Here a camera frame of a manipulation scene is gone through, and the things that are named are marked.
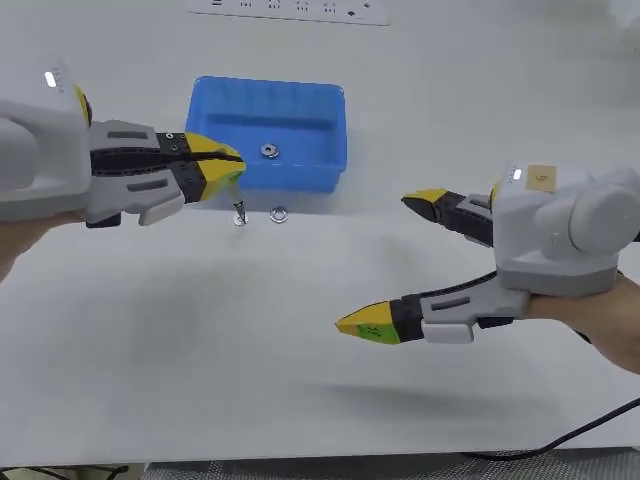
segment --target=blue bin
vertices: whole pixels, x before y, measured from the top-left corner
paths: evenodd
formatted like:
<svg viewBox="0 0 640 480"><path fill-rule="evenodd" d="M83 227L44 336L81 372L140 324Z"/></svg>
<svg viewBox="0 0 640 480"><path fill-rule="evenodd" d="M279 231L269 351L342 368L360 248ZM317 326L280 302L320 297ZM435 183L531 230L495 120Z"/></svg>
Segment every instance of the blue bin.
<svg viewBox="0 0 640 480"><path fill-rule="evenodd" d="M331 193L347 168L344 92L335 85L200 77L186 131L240 152L241 188ZM269 144L277 157L264 155Z"/></svg>

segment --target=power strip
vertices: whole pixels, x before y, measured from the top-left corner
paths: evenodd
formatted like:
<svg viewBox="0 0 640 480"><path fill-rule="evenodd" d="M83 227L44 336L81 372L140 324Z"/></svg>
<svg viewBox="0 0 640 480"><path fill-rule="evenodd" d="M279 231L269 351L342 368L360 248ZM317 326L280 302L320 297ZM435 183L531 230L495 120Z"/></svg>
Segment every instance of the power strip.
<svg viewBox="0 0 640 480"><path fill-rule="evenodd" d="M186 0L192 13L389 25L380 0Z"/></svg>

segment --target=human hand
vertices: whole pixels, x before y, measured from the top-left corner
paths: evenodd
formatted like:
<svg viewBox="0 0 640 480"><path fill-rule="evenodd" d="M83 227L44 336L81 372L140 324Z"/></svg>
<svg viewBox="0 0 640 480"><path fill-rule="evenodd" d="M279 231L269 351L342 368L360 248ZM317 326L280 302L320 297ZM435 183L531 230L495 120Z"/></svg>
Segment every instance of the human hand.
<svg viewBox="0 0 640 480"><path fill-rule="evenodd" d="M37 220L0 222L0 282L9 274L16 259L33 247L45 233L52 228L79 221L79 215L65 213Z"/></svg>
<svg viewBox="0 0 640 480"><path fill-rule="evenodd" d="M557 320L583 333L609 361L640 374L640 285L618 275L608 292L584 298L536 296L526 318Z"/></svg>

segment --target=white tabletop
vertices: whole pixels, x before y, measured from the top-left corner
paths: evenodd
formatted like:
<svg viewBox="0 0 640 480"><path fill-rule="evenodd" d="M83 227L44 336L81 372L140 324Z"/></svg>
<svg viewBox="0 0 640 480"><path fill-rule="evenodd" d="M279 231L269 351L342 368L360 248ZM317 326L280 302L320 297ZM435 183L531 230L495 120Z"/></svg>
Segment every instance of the white tabletop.
<svg viewBox="0 0 640 480"><path fill-rule="evenodd" d="M403 193L486 192L513 159L600 173L640 151L640 59L598 9L387 3L388 28L3 3L1 53L58 51L98 119L181 129L205 74L342 85L350 166L325 201L286 199L283 225L208 208L48 235L0 288L0 464L524 449L640 395L550 321L459 347L336 331L362 305L493 269ZM638 247L621 267L640 278ZM640 445L639 427L630 413L570 445Z"/></svg>

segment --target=metal washer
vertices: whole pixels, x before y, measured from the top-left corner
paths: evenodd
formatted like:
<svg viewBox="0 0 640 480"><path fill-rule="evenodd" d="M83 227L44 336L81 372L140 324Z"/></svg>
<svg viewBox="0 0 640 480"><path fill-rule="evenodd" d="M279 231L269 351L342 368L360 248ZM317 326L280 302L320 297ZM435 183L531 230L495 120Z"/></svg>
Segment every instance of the metal washer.
<svg viewBox="0 0 640 480"><path fill-rule="evenodd" d="M285 207L275 207L269 212L269 218L274 223L284 223L289 220L289 212Z"/></svg>
<svg viewBox="0 0 640 480"><path fill-rule="evenodd" d="M246 215L246 214L245 214L244 218L245 218L245 220L247 221L247 223L249 223L249 218L247 217L247 215ZM243 222L242 222L242 219L240 218L240 215L238 215L237 213L235 213L235 214L233 215L233 224L234 224L236 227L244 227L244 226L246 226L246 225L247 225L246 223L243 223Z"/></svg>
<svg viewBox="0 0 640 480"><path fill-rule="evenodd" d="M262 146L262 148L260 149L260 153L262 153L262 155L267 158L278 158L278 156L280 155L280 150L278 150L278 147L276 147L273 143L267 143L266 145Z"/></svg>

